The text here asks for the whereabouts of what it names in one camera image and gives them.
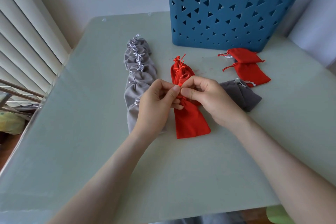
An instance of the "table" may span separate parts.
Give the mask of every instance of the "table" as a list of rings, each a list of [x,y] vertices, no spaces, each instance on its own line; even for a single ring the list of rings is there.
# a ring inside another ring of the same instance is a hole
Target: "table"
[[[0,219],[43,223],[103,165],[128,135],[123,99],[128,39],[140,33],[159,77],[170,81],[177,55],[197,75],[225,82],[231,59],[218,50],[171,42],[168,12],[90,21],[34,123],[0,176]],[[273,36],[259,54],[272,81],[253,90],[250,113],[300,160],[336,185],[336,77],[288,39]],[[149,223],[279,204],[261,170],[235,137],[201,110],[212,132],[177,140],[174,115],[149,147],[114,221]]]

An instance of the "person's left hand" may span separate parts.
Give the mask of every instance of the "person's left hand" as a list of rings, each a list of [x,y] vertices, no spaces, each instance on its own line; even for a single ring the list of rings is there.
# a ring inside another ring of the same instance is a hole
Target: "person's left hand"
[[[166,124],[170,108],[181,110],[176,99],[180,87],[157,79],[141,96],[139,115],[132,133],[154,140]]]

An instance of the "yellow bag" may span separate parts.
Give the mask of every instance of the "yellow bag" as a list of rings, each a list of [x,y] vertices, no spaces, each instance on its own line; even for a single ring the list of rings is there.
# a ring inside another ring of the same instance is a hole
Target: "yellow bag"
[[[0,131],[17,135],[23,132],[25,119],[11,112],[0,112]]]

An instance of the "red drawstring pouch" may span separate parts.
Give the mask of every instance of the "red drawstring pouch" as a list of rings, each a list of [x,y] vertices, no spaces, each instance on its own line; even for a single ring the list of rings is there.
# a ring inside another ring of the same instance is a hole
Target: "red drawstring pouch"
[[[184,64],[184,60],[180,61],[179,59],[180,56],[174,59],[175,63],[170,68],[170,75],[174,84],[182,86],[195,73],[189,66]],[[184,107],[182,110],[174,109],[177,139],[209,134],[211,130],[202,113],[197,108],[199,103],[192,103],[181,95],[178,95],[177,98],[181,100],[180,105]]]
[[[226,58],[234,58],[239,63],[258,63],[264,62],[265,60],[261,60],[257,52],[251,52],[245,48],[232,48],[227,50],[227,53],[218,54],[218,56],[224,56]]]
[[[234,67],[239,78],[241,78],[250,88],[269,82],[271,79],[264,74],[256,63],[233,63],[223,69],[223,72],[229,67]]]

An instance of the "white curtain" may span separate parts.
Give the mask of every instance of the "white curtain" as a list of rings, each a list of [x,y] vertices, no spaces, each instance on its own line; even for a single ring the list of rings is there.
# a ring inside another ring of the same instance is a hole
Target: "white curtain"
[[[289,38],[325,67],[336,60],[336,0],[312,0]]]
[[[70,52],[41,0],[0,0],[0,78],[45,95]]]

